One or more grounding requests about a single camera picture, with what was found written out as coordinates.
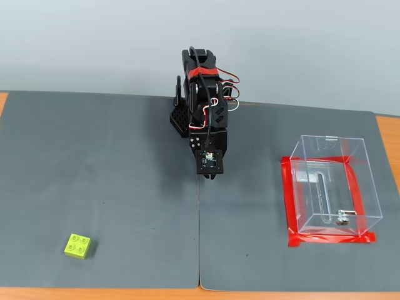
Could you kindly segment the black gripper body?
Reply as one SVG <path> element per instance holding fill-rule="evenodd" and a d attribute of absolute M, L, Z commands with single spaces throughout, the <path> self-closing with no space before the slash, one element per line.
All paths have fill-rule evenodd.
<path fill-rule="evenodd" d="M 193 154 L 196 151 L 214 152 L 222 151 L 225 155 L 228 145 L 228 132 L 226 128 L 212 128 L 210 134 L 207 129 L 189 129 L 189 146 Z"/>

